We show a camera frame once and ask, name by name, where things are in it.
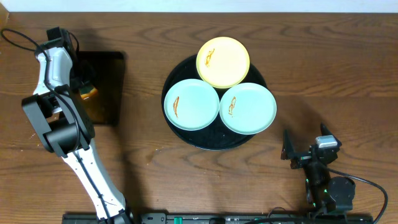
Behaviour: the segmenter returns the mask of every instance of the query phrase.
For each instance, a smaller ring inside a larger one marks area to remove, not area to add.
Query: wooden table
[[[7,26],[38,42],[60,26],[81,50],[125,52],[121,122],[97,126],[96,144],[139,212],[305,209],[303,170],[280,160],[282,131],[306,148],[323,121],[343,143],[331,167],[382,185],[390,200],[381,223],[398,219],[398,15],[11,13]],[[246,46],[278,113],[246,144],[211,152],[174,135],[160,94],[174,66],[218,36]],[[76,175],[43,149],[21,109],[39,63],[4,40],[0,51],[0,222],[60,223],[65,212],[94,212]],[[376,217],[382,201],[378,189],[357,182],[353,212]]]

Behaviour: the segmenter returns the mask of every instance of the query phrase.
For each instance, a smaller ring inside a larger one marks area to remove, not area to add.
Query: food scrap
[[[173,104],[174,113],[177,118],[178,118],[178,114],[177,114],[178,101],[180,101],[179,96],[175,99],[174,104]]]
[[[232,98],[231,105],[229,106],[228,109],[228,114],[232,115],[232,110],[235,108],[235,103],[236,103],[236,97]]]
[[[208,54],[207,57],[206,57],[206,63],[205,63],[206,67],[209,67],[209,66],[210,66],[209,63],[210,63],[211,56],[212,56],[213,53],[214,53],[214,50],[215,50],[215,49],[209,50],[209,54]]]
[[[82,88],[79,89],[80,92],[80,97],[83,100],[86,100],[98,93],[98,90],[91,84],[85,85]]]

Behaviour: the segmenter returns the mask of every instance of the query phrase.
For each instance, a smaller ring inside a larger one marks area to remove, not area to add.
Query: white wall
[[[10,12],[398,12],[398,0],[0,0]]]

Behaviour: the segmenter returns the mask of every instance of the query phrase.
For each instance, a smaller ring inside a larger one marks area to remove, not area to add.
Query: cable
[[[98,198],[99,198],[99,200],[101,201],[101,204],[102,204],[102,206],[103,206],[103,208],[104,208],[105,215],[106,215],[106,219],[110,218],[111,215],[109,214],[109,211],[108,211],[108,209],[106,208],[105,200],[104,200],[102,194],[100,193],[100,191],[97,189],[96,185],[94,184],[93,179],[90,177],[90,175],[89,175],[89,173],[88,173],[88,171],[87,171],[85,165],[83,164],[83,160],[82,160],[81,157],[76,153],[76,151],[73,152],[73,155],[75,155],[77,161],[79,162],[79,164],[80,164],[80,166],[81,166],[81,169],[83,169],[83,172],[86,174],[86,177],[87,177],[88,181],[90,182],[91,186],[93,187],[95,193],[97,193]]]
[[[11,40],[9,40],[9,39],[3,34],[4,31],[9,31],[9,32],[13,32],[13,33],[15,33],[15,34],[18,34],[18,35],[20,35],[20,36],[26,38],[27,40],[31,41],[33,44],[37,45],[37,43],[34,42],[32,39],[30,39],[28,36],[26,36],[25,34],[22,34],[22,33],[18,32],[18,31],[12,30],[12,29],[4,28],[4,29],[1,30],[1,37],[2,37],[4,40],[6,40],[7,42],[9,42],[10,44],[12,44],[12,45],[14,45],[14,46],[16,46],[16,47],[25,49],[25,50],[29,50],[29,51],[35,52],[34,49],[30,49],[30,48],[27,48],[27,47],[23,47],[23,46],[18,45],[18,44],[16,44],[16,43],[12,42]]]
[[[331,168],[327,167],[326,165],[324,165],[323,162],[321,162],[321,160],[319,159],[318,155],[316,155],[316,156],[313,155],[313,157],[318,159],[318,161],[321,164],[321,166],[324,169],[328,170],[329,172],[332,172],[332,173],[335,173],[335,174],[338,174],[338,175],[342,175],[343,177],[349,177],[349,178],[352,178],[352,179],[355,179],[355,180],[359,180],[359,181],[362,181],[362,182],[364,182],[366,184],[372,185],[373,187],[377,187],[384,195],[384,203],[383,203],[383,206],[382,206],[379,214],[377,215],[376,219],[373,221],[373,224],[376,224],[378,221],[380,221],[381,217],[383,216],[384,211],[387,208],[387,204],[388,204],[388,194],[387,194],[386,190],[384,190],[384,188],[382,188],[380,185],[378,185],[378,184],[376,184],[374,182],[371,182],[370,180],[366,180],[366,179],[363,179],[363,178],[360,178],[360,177],[356,177],[354,175],[346,174],[346,173],[331,169]]]
[[[62,96],[60,96],[60,94],[58,94],[58,93],[57,93],[53,88],[51,88],[51,86],[50,86],[50,83],[49,83],[49,68],[50,68],[50,61],[51,61],[51,60],[50,60],[50,57],[47,55],[47,53],[45,53],[45,50],[44,50],[36,41],[34,41],[33,39],[31,39],[30,37],[28,37],[28,36],[26,36],[26,35],[24,35],[24,34],[18,32],[18,31],[16,31],[16,30],[7,29],[7,28],[2,29],[2,30],[0,31],[1,37],[2,37],[4,40],[6,40],[7,42],[9,42],[10,44],[12,44],[12,45],[14,45],[14,46],[16,46],[16,47],[22,48],[22,49],[24,49],[24,50],[29,50],[29,51],[35,52],[35,50],[33,50],[33,49],[29,49],[29,48],[27,48],[27,47],[23,47],[23,46],[17,45],[17,44],[15,44],[14,42],[10,41],[10,40],[3,34],[4,31],[13,32],[13,33],[15,33],[15,34],[20,35],[21,37],[24,37],[25,39],[27,39],[27,40],[29,40],[30,42],[32,42],[32,43],[44,54],[45,61],[46,61],[46,63],[45,63],[45,71],[44,71],[44,85],[45,85],[45,87],[46,87],[47,89],[49,89],[49,91],[50,91],[52,94],[54,94],[60,101],[62,101],[62,103],[68,108],[68,111],[69,111],[69,112],[72,114],[72,116],[73,116],[73,120],[75,121],[75,124],[76,124],[76,143],[75,143],[75,146],[73,147],[73,155],[75,155],[75,157],[77,158],[77,161],[79,162],[81,168],[83,169],[83,172],[85,173],[85,175],[86,175],[88,181],[90,182],[90,184],[91,184],[91,186],[93,187],[94,191],[97,193],[98,198],[101,200],[102,206],[103,206],[104,211],[105,211],[105,214],[106,214],[106,216],[107,216],[107,219],[110,218],[110,216],[109,216],[109,211],[108,211],[108,209],[106,208],[106,205],[105,205],[104,199],[102,198],[102,195],[100,194],[100,192],[99,192],[99,190],[97,189],[95,183],[93,182],[93,180],[91,179],[89,173],[87,172],[87,169],[86,169],[86,167],[84,166],[84,164],[83,164],[83,162],[82,162],[82,159],[81,159],[80,156],[78,156],[77,153],[75,152],[75,151],[79,148],[79,145],[80,145],[80,125],[79,125],[77,116],[76,116],[75,112],[72,110],[72,107],[68,104],[68,102],[67,102],[64,98],[62,98]]]
[[[319,214],[323,213],[323,207],[319,208],[317,212],[312,217],[312,220],[315,220]]]
[[[261,223],[272,223],[272,222],[294,222],[294,223],[315,223],[315,224],[345,224],[344,221],[336,221],[336,220],[312,220],[309,218],[261,218],[258,220],[250,221],[245,224],[261,224]]]
[[[80,46],[79,46],[79,40],[77,40],[77,38],[75,37],[75,35],[73,35],[71,32],[68,32],[70,35],[72,35],[72,37],[75,39],[76,41],[76,54],[79,54],[79,50],[80,50]]]
[[[282,208],[282,207],[275,207],[275,208],[273,208],[273,209],[268,213],[267,218],[271,217],[271,214],[274,212],[274,210],[275,210],[275,209],[278,209],[278,208],[283,209],[283,210],[286,211],[286,209],[284,209],[284,208]]]

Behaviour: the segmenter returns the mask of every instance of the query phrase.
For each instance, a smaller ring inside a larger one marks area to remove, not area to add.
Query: green led
[[[175,217],[174,224],[182,224],[182,217]]]
[[[260,220],[261,218],[254,218],[254,220]],[[259,224],[263,224],[263,223],[259,223]]]

